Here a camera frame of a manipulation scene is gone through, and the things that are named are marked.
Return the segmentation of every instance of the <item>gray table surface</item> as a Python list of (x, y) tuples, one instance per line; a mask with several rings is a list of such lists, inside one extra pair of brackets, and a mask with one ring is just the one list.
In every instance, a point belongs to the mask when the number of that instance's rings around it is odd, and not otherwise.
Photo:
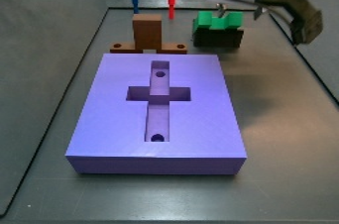
[(109, 10), (4, 222), (339, 220), (338, 106), (270, 16), (246, 14), (238, 50), (196, 49), (195, 11), (163, 14), (165, 42), (218, 54), (248, 151), (236, 176), (79, 175), (65, 150), (101, 55), (129, 41), (131, 11)]

